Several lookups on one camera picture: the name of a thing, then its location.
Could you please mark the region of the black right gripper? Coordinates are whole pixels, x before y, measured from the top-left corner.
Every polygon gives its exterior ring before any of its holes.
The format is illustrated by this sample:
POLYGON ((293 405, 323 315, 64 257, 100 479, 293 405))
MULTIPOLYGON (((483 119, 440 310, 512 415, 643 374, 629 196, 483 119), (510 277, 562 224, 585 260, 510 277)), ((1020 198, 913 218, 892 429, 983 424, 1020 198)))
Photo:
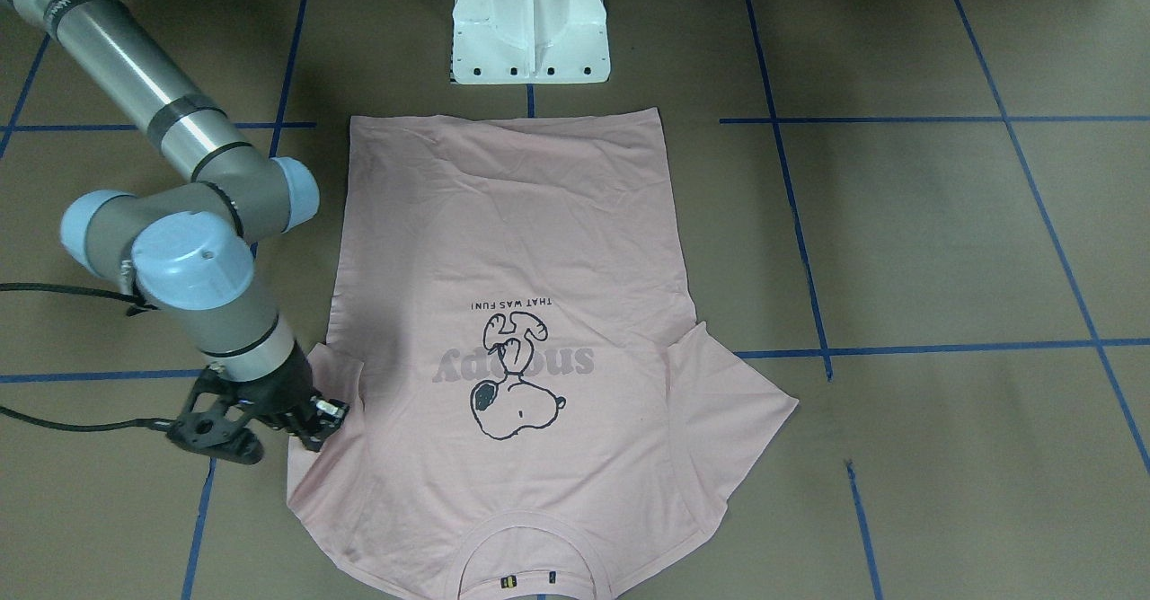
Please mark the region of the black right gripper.
POLYGON ((258 420, 283 429, 301 437, 305 449, 322 449, 348 416, 348 403, 316 398, 312 368, 298 345, 271 374, 238 384, 235 395, 243 424, 258 420))

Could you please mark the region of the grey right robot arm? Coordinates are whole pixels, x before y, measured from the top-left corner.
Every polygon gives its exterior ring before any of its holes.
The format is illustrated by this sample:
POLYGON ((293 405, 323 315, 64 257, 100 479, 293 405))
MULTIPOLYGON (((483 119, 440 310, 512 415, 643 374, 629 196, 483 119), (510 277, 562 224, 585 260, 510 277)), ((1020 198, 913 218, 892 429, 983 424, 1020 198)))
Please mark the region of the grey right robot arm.
POLYGON ((241 464, 263 456, 251 421, 322 449, 348 405, 314 387, 252 253, 316 215, 307 167, 256 151, 120 0, 3 5, 66 49, 183 177, 147 198, 90 192, 60 224, 63 247, 86 271, 118 297, 171 314, 205 359, 176 420, 143 425, 181 449, 241 464))

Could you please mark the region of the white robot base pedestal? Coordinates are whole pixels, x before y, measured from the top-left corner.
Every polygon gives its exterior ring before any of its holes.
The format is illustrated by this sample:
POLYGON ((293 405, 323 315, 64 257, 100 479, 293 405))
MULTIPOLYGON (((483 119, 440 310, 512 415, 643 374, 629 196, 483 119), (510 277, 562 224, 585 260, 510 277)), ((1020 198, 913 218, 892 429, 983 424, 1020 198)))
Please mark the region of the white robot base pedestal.
POLYGON ((600 84, 605 0, 455 0, 448 76, 463 85, 600 84))

